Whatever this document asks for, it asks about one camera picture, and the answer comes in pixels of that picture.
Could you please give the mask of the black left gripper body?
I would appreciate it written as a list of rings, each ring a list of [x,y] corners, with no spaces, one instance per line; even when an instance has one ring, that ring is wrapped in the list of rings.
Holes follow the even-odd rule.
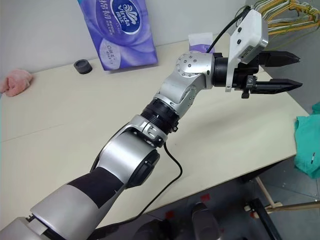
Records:
[[[248,99],[250,88],[254,85],[256,77],[254,74],[259,71],[259,56],[254,57],[249,63],[240,62],[234,69],[232,88],[242,91],[241,98]]]

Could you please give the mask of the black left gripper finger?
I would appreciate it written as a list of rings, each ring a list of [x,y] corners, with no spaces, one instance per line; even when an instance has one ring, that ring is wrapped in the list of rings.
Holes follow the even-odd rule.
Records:
[[[255,84],[255,94],[278,94],[289,92],[300,88],[303,85],[291,79],[273,78],[270,81],[257,81]]]
[[[262,51],[259,64],[265,67],[282,67],[300,62],[300,58],[288,51]]]

